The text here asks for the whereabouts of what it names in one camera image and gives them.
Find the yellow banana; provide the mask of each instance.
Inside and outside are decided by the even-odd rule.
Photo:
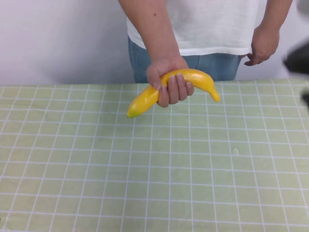
[[[167,86],[169,77],[181,73],[185,81],[191,82],[194,87],[197,87],[211,95],[215,102],[220,100],[220,95],[217,93],[213,79],[206,73],[195,69],[182,69],[169,72],[161,77],[163,85]],[[136,117],[146,112],[151,106],[159,100],[159,91],[152,86],[148,86],[140,93],[129,106],[127,117]]]

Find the person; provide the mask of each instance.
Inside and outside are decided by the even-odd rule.
[[[168,107],[194,93],[181,74],[162,85],[160,77],[171,71],[193,68],[227,81],[236,78],[242,58],[249,58],[247,66],[268,60],[293,0],[267,0],[256,28],[259,0],[118,1],[127,16],[135,82],[159,90],[157,104]]]

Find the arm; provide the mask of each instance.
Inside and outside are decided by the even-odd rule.
[[[142,37],[152,61],[180,55],[166,0],[119,0],[119,3]]]
[[[252,54],[248,54],[247,66],[268,60],[277,50],[280,29],[289,13],[293,0],[267,0],[264,18],[254,30]]]
[[[128,19],[139,32],[151,65],[147,68],[147,79],[160,91],[158,104],[167,107],[192,95],[194,87],[186,83],[182,75],[172,76],[168,86],[160,77],[174,70],[188,68],[181,56],[168,15],[166,0],[118,0]]]
[[[273,30],[280,30],[286,20],[292,2],[293,0],[267,0],[261,25]]]

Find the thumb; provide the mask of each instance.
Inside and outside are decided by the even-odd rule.
[[[159,90],[162,86],[162,82],[160,79],[160,74],[157,68],[154,66],[149,66],[147,69],[147,79],[149,84],[156,90]]]

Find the wrist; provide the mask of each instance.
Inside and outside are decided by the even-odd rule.
[[[180,56],[180,51],[176,39],[175,40],[172,39],[171,41],[164,41],[161,43],[159,40],[156,41],[158,42],[156,45],[149,46],[147,48],[152,62],[159,59]]]
[[[272,23],[269,20],[263,20],[260,24],[260,28],[271,32],[280,31],[281,27],[282,24]]]

